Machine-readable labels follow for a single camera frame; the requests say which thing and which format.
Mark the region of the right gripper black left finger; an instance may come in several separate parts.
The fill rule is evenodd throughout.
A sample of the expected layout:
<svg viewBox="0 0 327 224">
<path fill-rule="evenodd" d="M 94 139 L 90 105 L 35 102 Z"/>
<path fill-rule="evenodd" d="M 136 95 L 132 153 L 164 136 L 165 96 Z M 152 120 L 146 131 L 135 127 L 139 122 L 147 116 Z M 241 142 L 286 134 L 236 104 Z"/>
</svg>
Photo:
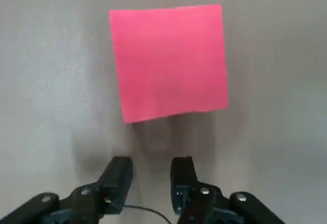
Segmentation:
<svg viewBox="0 0 327 224">
<path fill-rule="evenodd" d="M 99 223 L 105 215 L 120 214 L 133 180 L 131 157 L 115 156 L 99 179 L 60 199 L 40 193 L 1 219 L 1 223 Z"/>
</svg>

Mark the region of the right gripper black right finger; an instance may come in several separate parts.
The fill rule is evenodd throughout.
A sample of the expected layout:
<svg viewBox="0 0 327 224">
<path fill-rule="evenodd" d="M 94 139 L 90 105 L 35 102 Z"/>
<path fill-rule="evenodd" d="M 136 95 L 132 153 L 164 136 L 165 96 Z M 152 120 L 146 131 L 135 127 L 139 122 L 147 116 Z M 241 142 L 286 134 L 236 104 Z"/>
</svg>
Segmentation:
<svg viewBox="0 0 327 224">
<path fill-rule="evenodd" d="M 239 191 L 225 197 L 219 187 L 200 182 L 192 157 L 173 158 L 170 182 L 178 223 L 284 223 L 249 192 Z"/>
</svg>

